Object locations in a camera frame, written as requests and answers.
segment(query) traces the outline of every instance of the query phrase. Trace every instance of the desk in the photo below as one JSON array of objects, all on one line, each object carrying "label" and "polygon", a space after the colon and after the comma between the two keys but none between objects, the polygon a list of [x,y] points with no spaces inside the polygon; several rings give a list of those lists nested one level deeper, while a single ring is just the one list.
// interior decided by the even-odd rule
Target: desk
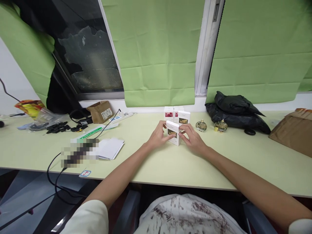
[{"label": "desk", "polygon": [[[264,120],[281,120],[287,112],[264,112]],[[100,140],[116,137],[125,140],[125,145],[113,161],[99,160],[92,164],[84,161],[79,168],[68,168],[65,173],[80,174],[85,168],[91,170],[89,178],[103,179],[114,168],[133,154],[146,142],[163,113],[135,114],[119,122],[115,129],[104,131]],[[191,114],[191,124],[203,119],[208,130],[199,133],[204,142],[216,151],[276,185],[294,196],[312,197],[312,158],[283,146],[267,135],[257,132],[249,136],[243,130],[229,128],[221,134],[213,131],[207,113]],[[2,157],[0,167],[46,171],[51,160],[62,147],[69,146],[71,138],[80,133],[45,134],[45,131],[28,133],[17,126],[30,119],[11,119],[0,129]],[[95,127],[91,124],[86,130]],[[61,158],[53,163],[51,171],[59,172]],[[194,156],[184,142],[175,146],[167,142],[153,152],[143,163],[132,180],[137,183],[173,185],[194,188],[236,190],[236,188],[209,162]]]}]

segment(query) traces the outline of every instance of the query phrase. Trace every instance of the green curtain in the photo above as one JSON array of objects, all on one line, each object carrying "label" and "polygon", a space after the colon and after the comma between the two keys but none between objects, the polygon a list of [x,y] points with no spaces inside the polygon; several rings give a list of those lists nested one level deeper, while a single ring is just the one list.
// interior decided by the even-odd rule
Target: green curtain
[{"label": "green curtain", "polygon": [[227,0],[208,83],[252,103],[294,100],[312,64],[312,7],[306,0]]},{"label": "green curtain", "polygon": [[189,105],[204,0],[102,0],[127,107]]},{"label": "green curtain", "polygon": [[46,104],[55,65],[51,55],[54,39],[32,29],[20,18],[19,12],[15,5],[0,3],[0,37],[41,101]]},{"label": "green curtain", "polygon": [[300,83],[299,92],[312,91],[312,65]]}]

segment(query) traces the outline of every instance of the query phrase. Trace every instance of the hand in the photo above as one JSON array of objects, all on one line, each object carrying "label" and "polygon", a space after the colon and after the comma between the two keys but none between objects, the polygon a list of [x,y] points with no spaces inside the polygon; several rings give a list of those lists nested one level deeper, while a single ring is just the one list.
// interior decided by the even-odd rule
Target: hand
[{"label": "hand", "polygon": [[159,121],[156,129],[153,131],[152,135],[150,136],[149,140],[146,142],[148,144],[148,146],[154,150],[157,147],[162,146],[166,141],[172,139],[175,137],[175,135],[168,135],[168,136],[163,136],[163,127],[166,127],[166,121],[161,120]]},{"label": "hand", "polygon": [[179,129],[182,129],[183,131],[179,133],[179,136],[182,138],[182,140],[185,142],[186,146],[193,151],[195,154],[198,154],[200,156],[204,156],[205,153],[209,150],[209,147],[203,142],[201,137],[197,132],[195,132],[194,128],[191,124],[182,124]]}]

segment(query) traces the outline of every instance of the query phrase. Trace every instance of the gold perfume bottle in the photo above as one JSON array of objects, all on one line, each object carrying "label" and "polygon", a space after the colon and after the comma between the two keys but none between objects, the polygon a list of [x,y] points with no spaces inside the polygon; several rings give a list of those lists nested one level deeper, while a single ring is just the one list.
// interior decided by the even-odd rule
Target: gold perfume bottle
[{"label": "gold perfume bottle", "polygon": [[195,126],[196,129],[200,130],[201,132],[205,132],[207,130],[207,124],[204,122],[204,120],[198,121]]},{"label": "gold perfume bottle", "polygon": [[219,132],[225,132],[228,129],[228,125],[226,122],[224,122],[224,119],[221,121],[218,121],[216,123],[214,123],[214,129],[215,132],[219,131]]}]

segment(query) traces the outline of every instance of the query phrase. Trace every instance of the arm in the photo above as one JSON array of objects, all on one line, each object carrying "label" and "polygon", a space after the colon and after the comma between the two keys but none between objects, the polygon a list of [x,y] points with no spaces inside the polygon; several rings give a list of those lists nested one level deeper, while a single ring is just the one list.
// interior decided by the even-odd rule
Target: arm
[{"label": "arm", "polygon": [[92,193],[83,203],[90,200],[100,200],[106,205],[107,209],[109,209],[115,200],[125,190],[146,157],[154,149],[163,145],[167,140],[174,137],[174,135],[164,137],[163,127],[166,128],[165,123],[166,121],[160,121],[149,140],[144,143],[134,154],[127,158],[118,167],[116,167],[92,191]]},{"label": "arm", "polygon": [[298,219],[312,219],[312,211],[292,196],[208,147],[190,124],[184,124],[180,129],[184,131],[179,135],[190,150],[220,170],[245,197],[284,230]]}]

